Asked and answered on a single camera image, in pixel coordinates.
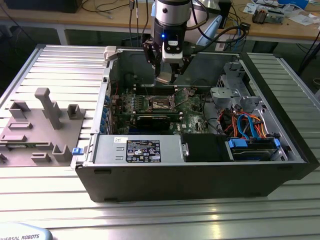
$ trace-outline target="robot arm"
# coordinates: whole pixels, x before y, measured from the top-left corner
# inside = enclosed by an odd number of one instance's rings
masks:
[[[191,16],[191,6],[191,0],[155,0],[153,6],[154,24],[151,30],[152,39],[145,41],[142,47],[147,62],[151,63],[154,68],[155,77],[163,83],[173,83],[178,75],[185,72],[194,57],[190,52],[183,51],[186,31],[190,31],[188,32],[190,36],[198,32],[197,27],[208,21],[209,14],[207,13],[206,19],[199,24],[194,24],[195,20]],[[192,26],[188,27],[187,23],[191,19]],[[221,20],[221,16],[213,20],[208,26],[206,34],[214,36]],[[201,37],[193,42],[204,46],[208,43],[208,40]],[[161,61],[170,64],[171,77],[167,77],[168,74],[161,73]]]

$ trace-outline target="sticker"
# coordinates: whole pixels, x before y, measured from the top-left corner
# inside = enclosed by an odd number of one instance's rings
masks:
[[[26,145],[7,145],[9,149],[25,149]]]
[[[128,138],[127,137],[122,137],[122,136],[116,136],[114,138],[114,142],[117,144],[125,144],[127,142]]]
[[[128,163],[161,163],[159,140],[127,140],[126,161]]]

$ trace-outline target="warning label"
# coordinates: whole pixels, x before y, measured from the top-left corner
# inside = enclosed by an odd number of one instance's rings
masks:
[[[159,140],[126,141],[126,158],[128,163],[161,163]]]

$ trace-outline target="floor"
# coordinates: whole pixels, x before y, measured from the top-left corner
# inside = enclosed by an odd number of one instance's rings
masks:
[[[38,44],[59,44],[59,39],[54,29],[33,27],[24,27],[23,29]],[[12,37],[1,37],[0,39],[0,94],[10,84],[35,47],[35,44],[18,27],[12,27],[11,31],[13,32]],[[82,46],[120,46],[121,41],[129,37],[128,33],[122,32],[98,33],[84,30],[68,30],[67,34],[71,45]],[[253,41],[247,40],[243,51],[251,52],[253,45]],[[296,44],[290,43],[279,43],[274,53],[282,56],[294,70],[298,69],[305,56],[305,53]],[[320,58],[317,57],[301,76],[314,93],[317,91],[317,86],[313,84],[313,79],[320,78],[319,65]]]

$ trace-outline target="motherboard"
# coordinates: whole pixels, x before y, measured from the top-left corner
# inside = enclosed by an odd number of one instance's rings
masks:
[[[195,87],[126,88],[112,96],[113,134],[209,133],[203,98]]]

